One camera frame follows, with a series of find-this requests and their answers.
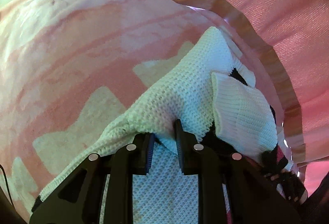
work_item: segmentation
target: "silver pin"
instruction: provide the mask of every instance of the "silver pin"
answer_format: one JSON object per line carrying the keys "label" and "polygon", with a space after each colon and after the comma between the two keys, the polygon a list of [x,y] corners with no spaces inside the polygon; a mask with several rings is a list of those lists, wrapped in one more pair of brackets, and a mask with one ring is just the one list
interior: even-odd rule
{"label": "silver pin", "polygon": [[241,159],[242,159],[242,155],[239,154],[239,153],[234,153],[234,154],[232,155],[232,158],[233,158],[234,160],[241,160]]}
{"label": "silver pin", "polygon": [[204,147],[201,144],[196,144],[193,146],[193,148],[194,148],[194,150],[201,151],[201,150],[203,150]]}
{"label": "silver pin", "polygon": [[127,147],[126,147],[126,149],[127,149],[128,151],[133,151],[133,150],[135,150],[136,148],[137,148],[137,146],[134,145],[134,144],[127,145]]}
{"label": "silver pin", "polygon": [[98,159],[98,154],[90,154],[90,155],[88,156],[88,159],[89,159],[90,161],[95,161],[95,160]]}

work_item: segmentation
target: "black cable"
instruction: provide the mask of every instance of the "black cable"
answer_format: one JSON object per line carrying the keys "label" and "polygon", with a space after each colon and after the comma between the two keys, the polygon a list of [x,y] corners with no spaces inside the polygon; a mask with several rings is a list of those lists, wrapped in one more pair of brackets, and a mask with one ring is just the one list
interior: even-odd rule
{"label": "black cable", "polygon": [[13,200],[12,200],[12,196],[10,195],[6,173],[5,173],[5,170],[4,170],[4,168],[3,168],[3,166],[1,164],[0,164],[0,168],[1,168],[2,172],[3,172],[3,176],[5,177],[5,182],[6,182],[6,187],[7,187],[7,192],[8,192],[8,195],[9,195],[10,202],[11,202],[12,206],[15,208],[14,203],[13,203]]}

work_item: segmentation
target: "screw head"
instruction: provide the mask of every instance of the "screw head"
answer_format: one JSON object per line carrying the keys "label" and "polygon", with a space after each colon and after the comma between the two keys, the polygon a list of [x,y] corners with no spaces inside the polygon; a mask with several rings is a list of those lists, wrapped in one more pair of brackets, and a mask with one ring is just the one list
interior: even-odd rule
{"label": "screw head", "polygon": [[135,150],[136,148],[137,148],[137,146],[134,145],[134,144],[127,145],[127,147],[126,147],[126,149],[127,149],[128,151],[133,151],[133,150]]}
{"label": "screw head", "polygon": [[234,153],[232,154],[232,159],[234,160],[241,160],[242,159],[242,155],[239,153]]}
{"label": "screw head", "polygon": [[95,161],[95,160],[98,159],[98,154],[90,154],[90,155],[88,156],[88,159],[89,159],[90,161]]}
{"label": "screw head", "polygon": [[194,150],[201,151],[203,150],[204,146],[202,144],[196,144],[193,146]]}

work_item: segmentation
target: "white knit sweater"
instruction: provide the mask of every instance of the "white knit sweater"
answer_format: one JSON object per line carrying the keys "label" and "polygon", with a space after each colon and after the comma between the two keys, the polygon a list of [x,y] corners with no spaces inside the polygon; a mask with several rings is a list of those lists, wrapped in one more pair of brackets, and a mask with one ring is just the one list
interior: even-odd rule
{"label": "white knit sweater", "polygon": [[[228,77],[233,67],[250,87]],[[115,153],[137,133],[149,132],[164,146],[155,144],[149,174],[133,178],[134,223],[196,224],[197,176],[184,176],[180,171],[173,122],[181,119],[184,130],[200,141],[215,121],[217,136],[259,161],[261,152],[276,146],[277,136],[269,105],[254,87],[253,73],[231,53],[221,32],[209,28],[172,71],[110,123],[94,145],[42,190],[41,200],[89,154]]]}

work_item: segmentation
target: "black wire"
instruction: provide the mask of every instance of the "black wire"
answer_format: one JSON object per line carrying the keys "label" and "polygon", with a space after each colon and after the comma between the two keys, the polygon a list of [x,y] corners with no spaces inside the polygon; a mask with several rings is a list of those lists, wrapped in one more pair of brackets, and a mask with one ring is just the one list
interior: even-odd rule
{"label": "black wire", "polygon": [[7,192],[8,192],[8,195],[9,195],[10,202],[11,202],[12,206],[15,208],[14,203],[13,203],[13,200],[12,200],[12,196],[10,195],[6,173],[5,173],[5,170],[4,170],[4,168],[3,168],[3,166],[1,164],[0,164],[0,168],[1,168],[2,172],[3,172],[3,176],[5,177],[5,182],[6,182],[6,187],[7,187]]}

